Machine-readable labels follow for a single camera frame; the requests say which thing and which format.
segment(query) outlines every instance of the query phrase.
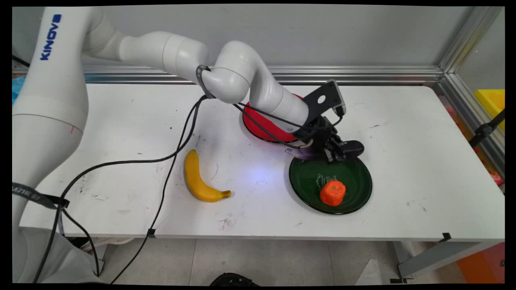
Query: table leg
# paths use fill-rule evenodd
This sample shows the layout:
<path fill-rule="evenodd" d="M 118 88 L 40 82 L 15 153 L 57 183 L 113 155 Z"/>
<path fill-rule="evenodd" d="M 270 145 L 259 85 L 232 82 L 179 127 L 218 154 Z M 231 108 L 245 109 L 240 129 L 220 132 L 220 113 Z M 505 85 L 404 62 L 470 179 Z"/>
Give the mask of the table leg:
<path fill-rule="evenodd" d="M 413 248 L 409 243 L 410 242 L 394 242 L 396 254 L 400 260 L 398 270 L 401 278 L 413 278 L 416 275 L 441 268 L 498 244 L 498 242 L 474 243 L 445 241 L 436 244 L 418 255 L 413 255 Z"/>

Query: banana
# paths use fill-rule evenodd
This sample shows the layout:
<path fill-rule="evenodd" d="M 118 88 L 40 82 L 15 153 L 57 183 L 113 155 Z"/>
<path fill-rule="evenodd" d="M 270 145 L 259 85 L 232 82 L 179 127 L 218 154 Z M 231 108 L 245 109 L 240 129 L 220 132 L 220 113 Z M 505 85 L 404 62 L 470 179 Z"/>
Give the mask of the banana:
<path fill-rule="evenodd" d="M 199 155 L 195 150 L 191 150 L 186 154 L 185 175 L 188 189 L 190 189 L 193 196 L 200 200 L 216 202 L 217 200 L 231 196 L 231 190 L 218 191 L 207 186 L 204 181 L 202 181 L 201 174 L 199 173 Z"/>

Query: carrot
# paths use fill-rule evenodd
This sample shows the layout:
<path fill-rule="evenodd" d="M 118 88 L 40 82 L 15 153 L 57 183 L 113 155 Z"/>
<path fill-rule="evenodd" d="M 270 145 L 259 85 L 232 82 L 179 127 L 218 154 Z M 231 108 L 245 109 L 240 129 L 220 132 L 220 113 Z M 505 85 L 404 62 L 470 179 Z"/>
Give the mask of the carrot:
<path fill-rule="evenodd" d="M 346 194 L 346 186 L 338 180 L 330 180 L 321 190 L 319 196 L 323 203 L 338 206 Z"/>

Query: table surface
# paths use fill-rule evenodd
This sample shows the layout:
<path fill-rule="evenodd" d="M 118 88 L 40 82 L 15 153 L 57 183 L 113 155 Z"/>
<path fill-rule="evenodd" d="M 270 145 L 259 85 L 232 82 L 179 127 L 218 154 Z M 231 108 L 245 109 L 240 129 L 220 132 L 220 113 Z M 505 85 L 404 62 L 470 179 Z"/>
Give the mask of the table surface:
<path fill-rule="evenodd" d="M 177 146 L 186 116 L 202 90 L 194 85 L 88 84 L 90 110 L 77 151 L 38 191 L 60 195 L 90 166 L 154 159 Z M 307 95 L 315 86 L 287 86 Z M 373 178 L 367 204 L 328 215 L 293 192 L 285 146 L 251 135 L 241 113 L 218 100 L 199 110 L 195 135 L 178 155 L 157 219 L 156 237 L 341 240 L 497 241 L 505 239 L 505 197 L 436 94 L 422 86 L 341 86 L 347 113 L 336 127 L 359 140 Z M 324 114 L 337 120 L 330 110 Z M 230 198 L 196 199 L 184 181 L 184 158 L 196 149 L 207 184 Z M 70 190 L 68 212 L 91 236 L 143 237 L 159 206 L 172 163 L 97 169 Z M 64 218 L 69 236 L 83 233 Z M 21 225 L 51 228 L 54 212 L 29 203 Z"/>

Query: floor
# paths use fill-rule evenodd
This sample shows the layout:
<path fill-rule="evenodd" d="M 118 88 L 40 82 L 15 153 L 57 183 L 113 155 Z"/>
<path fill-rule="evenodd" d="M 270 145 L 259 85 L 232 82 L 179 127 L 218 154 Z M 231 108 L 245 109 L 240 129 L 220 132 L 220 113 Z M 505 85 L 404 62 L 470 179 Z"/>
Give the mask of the floor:
<path fill-rule="evenodd" d="M 101 278 L 110 282 L 129 262 L 142 239 L 109 245 Z M 382 284 L 398 278 L 391 242 L 319 240 L 148 239 L 116 284 L 208 286 L 235 272 L 260 286 L 354 285 L 369 259 L 376 259 Z M 409 280 L 465 283 L 457 263 Z"/>

